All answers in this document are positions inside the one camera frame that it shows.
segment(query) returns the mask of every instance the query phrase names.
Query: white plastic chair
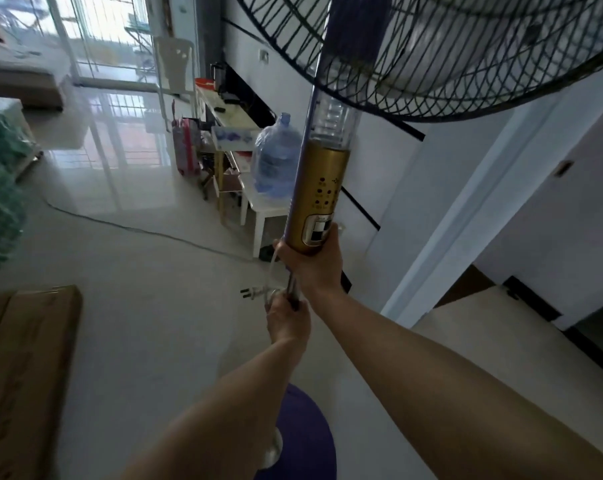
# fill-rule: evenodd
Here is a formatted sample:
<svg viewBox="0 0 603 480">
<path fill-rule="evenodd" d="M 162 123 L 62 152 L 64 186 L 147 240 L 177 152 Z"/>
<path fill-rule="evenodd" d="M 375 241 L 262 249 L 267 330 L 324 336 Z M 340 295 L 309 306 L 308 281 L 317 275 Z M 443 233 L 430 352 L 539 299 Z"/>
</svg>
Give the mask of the white plastic chair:
<svg viewBox="0 0 603 480">
<path fill-rule="evenodd" d="M 153 37 L 155 52 L 155 67 L 157 67 L 158 91 L 160 96 L 160 109 L 166 125 L 170 131 L 169 119 L 166 114 L 164 92 L 169 94 L 185 94 L 190 99 L 192 118 L 195 112 L 195 46 L 190 40 L 172 37 Z"/>
</svg>

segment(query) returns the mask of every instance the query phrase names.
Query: green checkered cloth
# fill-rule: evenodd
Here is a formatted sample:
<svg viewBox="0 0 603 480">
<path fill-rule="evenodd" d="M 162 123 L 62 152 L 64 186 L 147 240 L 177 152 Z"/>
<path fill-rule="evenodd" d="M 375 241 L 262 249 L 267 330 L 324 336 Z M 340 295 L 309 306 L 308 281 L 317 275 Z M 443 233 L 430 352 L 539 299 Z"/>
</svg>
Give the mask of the green checkered cloth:
<svg viewBox="0 0 603 480">
<path fill-rule="evenodd" d="M 19 162 L 32 154 L 33 147 L 22 129 L 0 113 L 0 265 L 15 249 L 26 221 L 14 172 Z"/>
</svg>

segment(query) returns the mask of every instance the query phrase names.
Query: purple round base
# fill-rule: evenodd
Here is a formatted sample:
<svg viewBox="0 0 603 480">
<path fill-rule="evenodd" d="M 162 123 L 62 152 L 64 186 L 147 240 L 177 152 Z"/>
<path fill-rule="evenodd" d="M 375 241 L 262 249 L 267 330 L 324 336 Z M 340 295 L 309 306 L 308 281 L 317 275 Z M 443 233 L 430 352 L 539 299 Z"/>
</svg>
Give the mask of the purple round base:
<svg viewBox="0 0 603 480">
<path fill-rule="evenodd" d="M 277 463 L 259 470 L 256 480 L 335 480 L 337 454 L 328 422 L 317 404 L 289 384 L 277 418 L 284 439 Z"/>
</svg>

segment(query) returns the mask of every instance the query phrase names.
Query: cable on floor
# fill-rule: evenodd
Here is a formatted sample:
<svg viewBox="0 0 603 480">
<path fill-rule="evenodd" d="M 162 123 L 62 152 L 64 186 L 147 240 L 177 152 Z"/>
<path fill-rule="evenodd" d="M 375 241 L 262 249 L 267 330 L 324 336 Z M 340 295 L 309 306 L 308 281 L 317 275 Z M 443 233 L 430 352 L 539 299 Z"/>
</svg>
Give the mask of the cable on floor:
<svg viewBox="0 0 603 480">
<path fill-rule="evenodd" d="M 127 230 L 129 232 L 135 232 L 135 233 L 140 233 L 140 234 L 148 234 L 148 235 L 157 235 L 159 237 L 165 237 L 166 239 L 171 239 L 172 241 L 177 241 L 177 242 L 182 242 L 184 244 L 187 244 L 188 246 L 193 246 L 196 249 L 202 250 L 202 251 L 208 251 L 210 253 L 213 254 L 217 254 L 219 256 L 225 256 L 227 258 L 231 258 L 240 262 L 248 262 L 248 263 L 253 263 L 254 261 L 250 258 L 245 258 L 243 256 L 239 256 L 233 253 L 227 253 L 225 251 L 220 251 L 217 249 L 213 249 L 213 248 L 209 248 L 207 246 L 203 246 L 202 244 L 197 244 L 196 242 L 192 242 L 192 241 L 188 241 L 187 239 L 182 239 L 181 237 L 176 237 L 174 235 L 170 235 L 170 234 L 164 234 L 162 232 L 154 232 L 154 231 L 150 231 L 150 230 L 146 230 L 146 229 L 140 229 L 138 227 L 129 227 L 129 226 L 124 226 L 122 224 L 116 224 L 114 222 L 110 222 L 110 221 L 103 221 L 102 219 L 96 219 L 95 217 L 89 217 L 89 216 L 84 216 L 82 214 L 76 214 L 75 212 L 71 212 L 70 210 L 66 210 L 66 209 L 62 209 L 61 207 L 56 206 L 55 204 L 52 204 L 48 201 L 48 199 L 43 195 L 40 194 L 39 192 L 37 192 L 39 194 L 39 197 L 42 199 L 42 201 L 51 209 L 57 210 L 58 212 L 61 212 L 63 214 L 66 214 L 68 216 L 72 216 L 72 217 L 79 217 L 80 219 L 86 219 L 88 221 L 91 222 L 97 222 L 98 224 L 104 224 L 104 225 L 108 225 L 108 226 L 112 226 L 112 227 L 117 227 L 118 229 L 123 229 L 123 230 Z"/>
</svg>

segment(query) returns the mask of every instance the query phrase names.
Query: white tile floor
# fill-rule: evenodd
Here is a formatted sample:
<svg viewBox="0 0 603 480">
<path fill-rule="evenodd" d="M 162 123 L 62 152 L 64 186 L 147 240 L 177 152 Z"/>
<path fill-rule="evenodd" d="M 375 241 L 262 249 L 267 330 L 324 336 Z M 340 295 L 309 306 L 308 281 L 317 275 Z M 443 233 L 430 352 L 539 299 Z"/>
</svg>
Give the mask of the white tile floor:
<svg viewBox="0 0 603 480">
<path fill-rule="evenodd" d="M 0 289 L 75 283 L 84 295 L 57 454 L 61 480 L 114 476 L 219 375 L 268 343 L 262 303 L 239 293 L 265 277 L 266 265 L 249 259 L 254 215 L 242 228 L 239 209 L 231 208 L 227 225 L 220 224 L 214 200 L 203 201 L 172 166 L 158 112 L 153 94 L 78 89 L 63 114 L 29 115 L 51 152 L 23 179 L 29 219 L 0 270 Z M 238 258 L 61 214 L 41 195 L 64 209 Z M 268 220 L 272 239 L 283 219 Z M 278 265 L 275 280 L 285 279 Z M 592 441 L 603 449 L 601 371 L 531 310 L 491 293 L 491 301 L 475 296 L 438 308 L 417 330 L 542 407 L 551 395 L 538 391 L 561 399 L 569 385 L 576 402 L 563 395 L 558 404 L 564 413 L 594 411 L 596 423 L 581 414 L 572 426 L 587 438 L 601 435 Z M 434 479 L 317 319 L 293 382 L 330 423 L 339 478 Z"/>
</svg>

